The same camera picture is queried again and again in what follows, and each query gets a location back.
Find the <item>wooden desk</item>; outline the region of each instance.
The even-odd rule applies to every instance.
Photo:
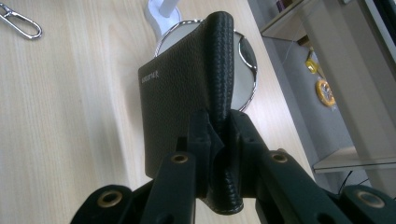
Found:
[[[0,223],[67,223],[94,190],[148,182],[137,83],[156,46],[147,1],[2,2],[44,35],[28,41],[0,22]],[[285,148],[311,174],[248,2],[178,7],[184,20],[234,16],[259,63],[247,113],[269,148]],[[198,203],[196,223],[258,223],[252,202],[233,217]]]

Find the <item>black wallet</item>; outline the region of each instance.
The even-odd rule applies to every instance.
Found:
[[[191,113],[205,109],[218,135],[233,97],[233,17],[210,14],[194,31],[139,71],[146,175],[187,136]]]

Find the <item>brass grommet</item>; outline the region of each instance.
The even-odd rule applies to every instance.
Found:
[[[100,207],[103,208],[108,208],[108,207],[112,207],[114,205],[116,205],[117,203],[119,203],[122,199],[122,194],[121,192],[117,191],[117,190],[109,190],[109,191],[105,191],[103,192],[97,203]]]
[[[284,156],[284,155],[282,155],[282,154],[279,154],[279,153],[273,153],[272,156],[271,156],[271,158],[272,158],[274,161],[280,162],[280,163],[283,163],[283,162],[287,162],[287,161],[288,161],[288,158],[287,158],[286,156]]]
[[[175,155],[172,157],[171,161],[174,163],[184,163],[188,160],[189,158],[185,155]]]
[[[370,207],[383,208],[385,206],[384,201],[373,193],[360,190],[356,195],[358,196],[359,200],[364,202],[366,205],[369,205]]]

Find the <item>metal key ring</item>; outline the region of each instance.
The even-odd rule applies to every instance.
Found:
[[[30,40],[35,40],[38,39],[42,36],[43,31],[41,29],[41,27],[35,23],[34,21],[30,20],[29,18],[26,18],[24,16],[22,16],[21,14],[19,14],[18,12],[12,10],[11,8],[7,7],[6,5],[4,5],[3,3],[0,3],[0,7],[6,12],[5,15],[0,15],[0,19],[3,20],[6,24],[8,24],[10,27],[14,28],[20,35],[24,36],[27,39]],[[11,17],[15,17],[21,21],[27,21],[30,22],[35,29],[37,30],[37,34],[36,35],[29,35],[26,34],[23,30],[21,30],[18,26],[16,26],[14,23],[12,23],[8,18]]]

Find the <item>yellow object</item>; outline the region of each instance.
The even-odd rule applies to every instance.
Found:
[[[335,105],[334,96],[332,96],[332,90],[330,89],[329,83],[326,80],[321,79],[316,84],[316,90],[319,100],[326,106],[330,107]]]
[[[305,61],[306,67],[312,74],[315,74],[319,68],[319,61],[317,54],[311,49],[309,50],[308,58]]]

